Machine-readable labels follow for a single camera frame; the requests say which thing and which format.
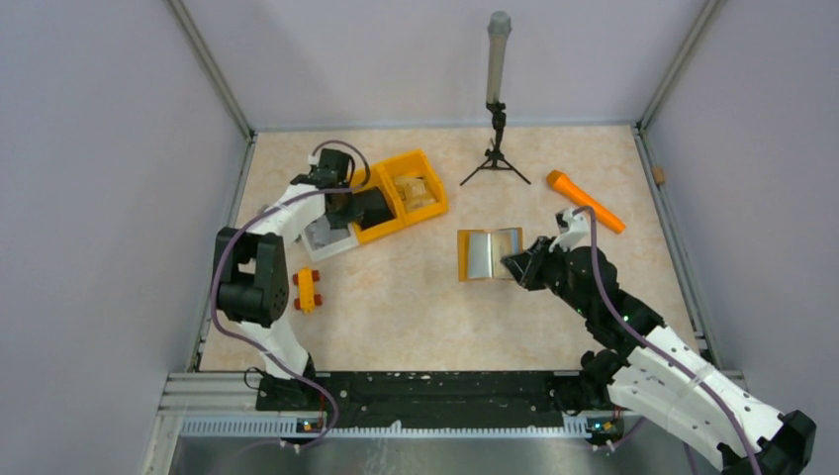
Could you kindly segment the white storage bin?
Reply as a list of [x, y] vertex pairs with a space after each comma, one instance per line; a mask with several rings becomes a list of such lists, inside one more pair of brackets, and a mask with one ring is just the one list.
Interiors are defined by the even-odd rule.
[[308, 224], [301, 242], [312, 262], [320, 262], [360, 246], [352, 226], [333, 229], [326, 216]]

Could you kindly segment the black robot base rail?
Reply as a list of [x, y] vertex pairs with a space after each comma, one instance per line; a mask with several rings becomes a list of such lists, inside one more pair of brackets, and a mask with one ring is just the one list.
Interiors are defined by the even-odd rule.
[[298, 416], [295, 431], [399, 428], [496, 435], [566, 431], [619, 445], [638, 430], [605, 391], [577, 371], [309, 371], [302, 380], [260, 371], [255, 408]]

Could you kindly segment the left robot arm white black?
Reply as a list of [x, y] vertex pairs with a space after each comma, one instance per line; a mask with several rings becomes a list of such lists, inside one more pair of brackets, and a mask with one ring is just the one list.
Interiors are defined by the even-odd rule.
[[286, 316], [290, 292], [286, 247], [305, 228], [350, 207], [351, 175], [370, 166], [348, 142], [328, 140], [308, 158], [308, 172], [294, 177], [274, 204], [240, 228], [217, 233], [211, 283], [211, 318], [223, 335], [256, 349], [264, 361], [260, 410], [306, 411], [334, 400], [314, 379], [310, 354]]

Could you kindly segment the yellow double storage bin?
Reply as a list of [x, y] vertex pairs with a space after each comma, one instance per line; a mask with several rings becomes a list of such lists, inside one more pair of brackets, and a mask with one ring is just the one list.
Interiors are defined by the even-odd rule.
[[359, 243], [364, 245], [448, 212], [448, 198], [443, 183], [432, 168], [425, 152], [415, 149], [376, 163], [370, 167], [366, 185], [361, 171], [354, 174], [356, 203], [362, 218], [351, 225]]

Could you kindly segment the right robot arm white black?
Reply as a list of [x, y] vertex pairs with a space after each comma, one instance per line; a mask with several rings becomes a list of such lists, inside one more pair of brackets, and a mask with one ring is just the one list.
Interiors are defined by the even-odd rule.
[[810, 462], [814, 420], [760, 401], [703, 359], [620, 288], [601, 250], [564, 250], [539, 237], [501, 263], [522, 288], [548, 290], [576, 311], [603, 346], [583, 359], [588, 405], [614, 403], [640, 415], [723, 474], [799, 474]]

